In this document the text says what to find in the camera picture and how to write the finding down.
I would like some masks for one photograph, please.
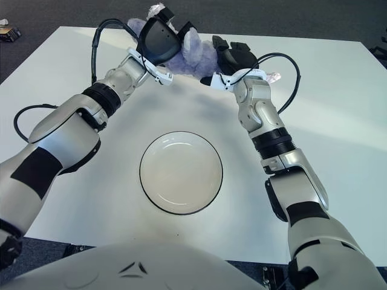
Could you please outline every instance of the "silver robot arm segment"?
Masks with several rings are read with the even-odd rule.
[[[45,117],[33,129],[27,146],[0,164],[2,267],[19,255],[19,239],[39,213],[55,178],[76,171],[97,153],[98,132],[148,76],[142,61],[129,53],[104,79]]]
[[[274,213],[288,222],[289,279],[296,289],[387,289],[376,267],[328,210],[328,196],[305,155],[293,144],[270,100],[268,83],[246,76],[231,88],[239,121],[261,164]]]

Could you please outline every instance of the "small box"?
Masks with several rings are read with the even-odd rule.
[[[0,26],[0,40],[2,41],[14,42],[21,35],[21,32],[16,27]]]

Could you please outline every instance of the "black wire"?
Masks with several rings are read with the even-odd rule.
[[[156,76],[153,75],[153,73],[151,73],[145,65],[145,60],[144,60],[144,56],[143,56],[143,46],[142,46],[142,43],[138,40],[138,36],[136,35],[136,33],[127,24],[123,23],[121,20],[116,19],[116,18],[110,18],[110,19],[105,19],[104,21],[102,21],[100,23],[100,25],[97,27],[96,32],[94,33],[93,44],[92,44],[92,49],[91,49],[91,84],[95,83],[97,80],[96,59],[97,59],[97,47],[99,44],[99,39],[101,37],[102,30],[111,24],[117,24],[117,25],[121,26],[123,29],[125,29],[126,32],[128,32],[137,41],[137,43],[140,47],[141,60],[142,60],[143,65],[144,65],[144,69],[152,77],[156,78]]]
[[[236,80],[235,82],[231,83],[230,86],[232,85],[235,85],[236,83],[240,82],[250,71],[252,71],[253,69],[255,69],[256,67],[259,67],[259,65],[262,63],[262,62],[265,62],[266,60],[268,59],[271,59],[272,57],[277,57],[277,56],[280,56],[280,57],[284,57],[286,59],[288,59],[294,66],[294,68],[296,69],[296,74],[297,74],[297,77],[296,77],[296,84],[294,85],[294,89],[293,89],[293,92],[291,93],[290,97],[288,98],[288,100],[285,102],[285,104],[278,110],[278,114],[282,113],[287,107],[289,107],[289,105],[292,103],[292,101],[294,100],[296,94],[297,94],[297,91],[298,91],[298,87],[299,87],[299,84],[300,84],[300,80],[301,80],[301,74],[300,74],[300,69],[297,65],[297,63],[294,61],[294,59],[292,59],[290,56],[288,56],[287,54],[284,54],[284,53],[268,53],[268,54],[265,54],[264,56],[261,56],[260,58],[257,59],[257,61],[255,62],[255,64],[246,72],[243,74],[243,76],[241,76],[238,80]]]
[[[271,59],[272,57],[276,57],[276,56],[284,57],[287,60],[289,60],[291,62],[291,64],[294,66],[294,68],[296,69],[296,74],[297,74],[296,83],[294,85],[293,92],[291,93],[290,97],[287,99],[285,104],[278,110],[278,114],[280,114],[287,107],[289,107],[289,105],[292,103],[292,101],[296,97],[296,94],[298,92],[298,87],[300,85],[301,74],[300,74],[300,69],[299,69],[297,63],[294,61],[294,59],[292,59],[290,56],[288,56],[287,54],[284,54],[284,53],[268,53],[268,54],[265,54],[264,56],[261,56],[257,61],[259,64],[261,64],[262,62],[265,62],[266,60]]]
[[[58,108],[57,106],[50,105],[50,104],[41,104],[41,105],[33,105],[33,106],[28,106],[23,109],[21,109],[13,118],[13,127],[16,131],[16,133],[22,138],[24,141],[28,142],[28,138],[24,136],[24,134],[20,131],[19,125],[18,125],[18,120],[21,114],[23,114],[25,111],[30,110],[30,109],[35,109],[35,108],[47,108],[47,109],[56,109]]]

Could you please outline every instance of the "gray floor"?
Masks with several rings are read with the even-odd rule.
[[[23,37],[0,43],[0,83],[59,26],[95,27],[105,19],[144,18],[155,0],[0,0]],[[181,27],[190,20],[202,33],[356,40],[380,44],[386,0],[165,0]]]

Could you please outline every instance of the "white table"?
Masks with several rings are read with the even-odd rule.
[[[59,105],[89,86],[93,33],[92,28],[58,28],[0,86],[0,161],[24,146],[12,126],[18,110],[38,103]],[[387,71],[358,42],[222,37],[248,43],[257,56],[279,51],[297,61],[301,85],[281,117],[325,185],[330,213],[376,265],[387,265]],[[99,78],[119,64],[128,46],[134,43],[124,32],[103,33]],[[280,107],[293,89],[294,68],[281,58],[262,68],[282,74],[272,86],[273,102]],[[173,240],[223,259],[287,263],[287,224],[272,213],[264,189],[267,177],[238,123],[233,95],[184,76],[175,76],[173,88],[148,82],[109,120],[97,156],[79,173],[56,180],[27,236],[94,246]],[[25,113],[21,129],[29,133],[47,113]],[[140,186],[144,150],[171,131],[201,135],[223,162],[220,193],[197,214],[167,214],[148,201]]]

